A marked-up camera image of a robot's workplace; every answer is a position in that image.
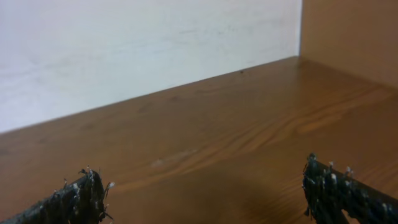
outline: wooden desk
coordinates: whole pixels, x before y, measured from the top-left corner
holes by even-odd
[[[117,223],[310,223],[308,154],[398,197],[397,132],[398,91],[288,58],[3,134],[0,219],[89,164]]]

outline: dark speck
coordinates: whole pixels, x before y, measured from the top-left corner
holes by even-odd
[[[146,113],[152,108],[152,103],[147,103],[143,107],[139,108],[138,113]]]
[[[195,94],[197,94],[197,95],[202,95],[202,94],[205,94],[205,93],[206,93],[206,91],[204,91],[204,90],[195,91]]]
[[[179,96],[173,96],[173,97],[171,97],[170,100],[173,101],[173,102],[176,102],[178,100],[181,100],[181,98]]]
[[[94,128],[94,125],[93,124],[87,124],[87,125],[84,125],[83,126],[83,130],[91,130],[91,129],[93,129]]]
[[[45,144],[45,143],[47,143],[47,139],[45,138],[39,139],[39,144]]]

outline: wooden panel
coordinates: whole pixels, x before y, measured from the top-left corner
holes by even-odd
[[[0,136],[0,219],[87,164],[120,223],[310,223],[309,152],[398,196],[398,92],[288,58]]]
[[[398,1],[303,0],[301,56],[398,87]]]

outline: wooden surface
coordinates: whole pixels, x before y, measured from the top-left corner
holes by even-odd
[[[398,87],[398,1],[303,1],[301,56]]]
[[[310,152],[398,197],[398,92],[288,58],[0,136],[0,219],[87,164],[118,223],[310,223]]]

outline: white wall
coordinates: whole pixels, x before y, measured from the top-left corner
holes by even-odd
[[[298,54],[299,0],[0,0],[0,132]]]

